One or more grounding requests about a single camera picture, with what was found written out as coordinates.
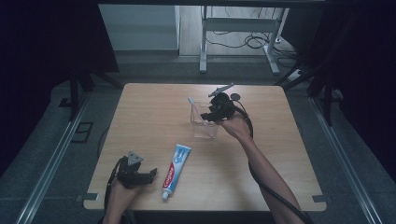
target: clear plastic cup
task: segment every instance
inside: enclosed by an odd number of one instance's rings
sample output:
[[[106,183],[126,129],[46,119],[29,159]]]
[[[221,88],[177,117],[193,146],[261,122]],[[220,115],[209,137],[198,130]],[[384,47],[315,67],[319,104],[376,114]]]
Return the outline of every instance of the clear plastic cup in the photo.
[[[191,105],[192,136],[197,138],[216,138],[218,125],[213,121],[202,120],[201,114],[210,113],[210,103],[195,102],[197,110]]]

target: toothpaste cap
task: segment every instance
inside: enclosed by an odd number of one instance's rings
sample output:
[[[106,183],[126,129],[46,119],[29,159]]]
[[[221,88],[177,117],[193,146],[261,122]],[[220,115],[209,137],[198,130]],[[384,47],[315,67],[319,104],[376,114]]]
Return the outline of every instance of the toothpaste cap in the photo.
[[[163,199],[167,199],[169,196],[168,192],[164,191],[163,192]]]

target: skin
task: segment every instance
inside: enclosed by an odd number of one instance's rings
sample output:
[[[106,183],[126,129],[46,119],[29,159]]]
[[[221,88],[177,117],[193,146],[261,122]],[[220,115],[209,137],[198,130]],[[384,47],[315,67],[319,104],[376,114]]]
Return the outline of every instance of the skin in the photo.
[[[289,186],[279,175],[274,166],[269,162],[256,143],[249,135],[248,126],[241,114],[235,112],[227,120],[217,122],[232,137],[236,138],[247,154],[251,167],[260,179],[260,181],[276,192],[284,199],[301,210],[294,194]],[[112,190],[109,196],[107,211],[104,217],[104,224],[119,224],[123,212],[128,209],[131,202],[139,193],[141,188],[126,189],[120,181],[115,178],[112,184]],[[277,224],[303,223],[293,212],[283,203],[279,202],[272,195],[261,189],[262,197],[267,202],[274,220]]]
[[[301,211],[300,205],[289,186],[279,175],[271,162],[262,154],[253,138],[251,138],[244,117],[238,112],[235,112],[231,118],[219,121],[218,125],[221,125],[230,136],[239,141],[247,154],[251,167],[260,181],[269,188],[275,189],[279,195]],[[279,202],[262,188],[261,192],[277,224],[303,223],[300,218],[290,211],[283,203]]]

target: blue toothpaste tube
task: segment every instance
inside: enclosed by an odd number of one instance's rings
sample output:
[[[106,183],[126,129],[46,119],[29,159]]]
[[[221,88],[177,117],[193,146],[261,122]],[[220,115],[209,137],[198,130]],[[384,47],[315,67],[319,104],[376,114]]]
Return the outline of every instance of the blue toothpaste tube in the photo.
[[[181,168],[189,156],[191,151],[190,147],[177,144],[175,147],[175,155],[169,167],[168,174],[165,181],[163,181],[163,199],[166,200],[170,194],[175,191],[175,187],[180,177]]]

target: red logo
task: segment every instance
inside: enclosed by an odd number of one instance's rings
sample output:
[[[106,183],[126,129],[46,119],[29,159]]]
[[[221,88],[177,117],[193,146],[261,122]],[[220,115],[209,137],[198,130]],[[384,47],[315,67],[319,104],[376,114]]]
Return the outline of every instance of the red logo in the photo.
[[[175,166],[172,163],[171,166],[169,167],[168,175],[166,176],[166,179],[163,182],[163,188],[169,187],[169,185],[172,183],[174,175],[175,175]]]

